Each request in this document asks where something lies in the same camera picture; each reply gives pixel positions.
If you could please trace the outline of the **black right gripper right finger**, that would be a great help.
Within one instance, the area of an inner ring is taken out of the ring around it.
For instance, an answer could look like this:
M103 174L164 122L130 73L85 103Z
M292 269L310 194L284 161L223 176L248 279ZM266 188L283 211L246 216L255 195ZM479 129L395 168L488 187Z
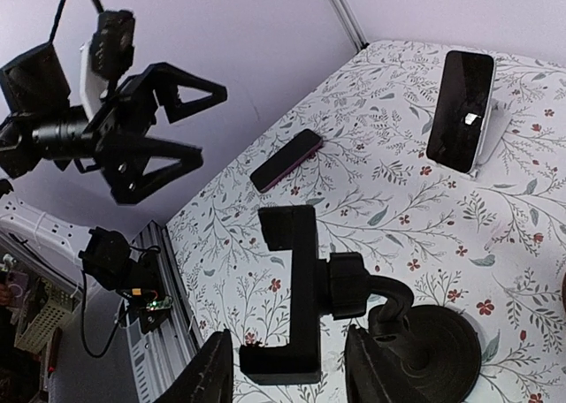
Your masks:
M348 402L424 402L369 333L350 326L344 350Z

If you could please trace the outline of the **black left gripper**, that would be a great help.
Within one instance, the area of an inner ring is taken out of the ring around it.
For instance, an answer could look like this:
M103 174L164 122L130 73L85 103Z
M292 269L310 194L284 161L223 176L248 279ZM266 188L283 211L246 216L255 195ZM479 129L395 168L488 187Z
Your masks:
M200 148L147 137L155 123L157 103L170 124L177 123L227 101L227 88L174 65L149 65L119 85L134 59L135 18L131 11L102 11L91 38L92 71L108 81L103 105L88 121L82 137L87 141L90 165L79 172L99 171L121 205L135 205L176 179L203 166Z

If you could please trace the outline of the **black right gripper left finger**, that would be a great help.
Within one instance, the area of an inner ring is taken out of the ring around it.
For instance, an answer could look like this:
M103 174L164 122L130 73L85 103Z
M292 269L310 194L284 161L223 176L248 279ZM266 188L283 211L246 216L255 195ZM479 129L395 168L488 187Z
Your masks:
M216 331L156 403L231 403L233 342L229 330Z

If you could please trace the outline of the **black round-base phone stand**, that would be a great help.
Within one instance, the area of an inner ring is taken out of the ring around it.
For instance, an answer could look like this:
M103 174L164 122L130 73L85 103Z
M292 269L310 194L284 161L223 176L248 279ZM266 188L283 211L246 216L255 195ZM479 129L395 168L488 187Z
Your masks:
M366 316L365 329L424 402L462 402L481 368L478 334L454 310L421 305L403 282L372 275L358 253L318 255L316 211L310 205L261 208L271 251L292 256L289 340L284 346L242 346L241 373L260 385L314 384L322 377L320 320Z

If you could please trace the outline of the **black phone with pink edge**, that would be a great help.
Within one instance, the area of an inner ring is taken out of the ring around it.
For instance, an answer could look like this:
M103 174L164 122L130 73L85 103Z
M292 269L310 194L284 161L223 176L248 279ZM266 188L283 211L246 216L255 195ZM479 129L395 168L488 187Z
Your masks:
M251 173L252 184L260 194L266 193L315 154L323 143L320 135L310 129L303 129Z

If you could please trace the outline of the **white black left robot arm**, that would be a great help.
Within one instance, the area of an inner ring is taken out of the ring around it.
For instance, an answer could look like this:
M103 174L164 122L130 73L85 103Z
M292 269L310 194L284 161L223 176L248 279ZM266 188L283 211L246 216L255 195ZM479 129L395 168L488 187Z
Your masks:
M81 60L81 102L70 88L51 42L1 70L10 114L1 125L1 229L36 268L68 283L93 278L127 300L143 332L157 329L174 307L158 266L158 247L139 250L120 232L65 224L19 200L11 181L49 160L60 170L98 171L121 205L142 202L203 165L194 146L149 135L163 110L176 123L227 98L226 88L165 62L129 75L134 15L103 11Z

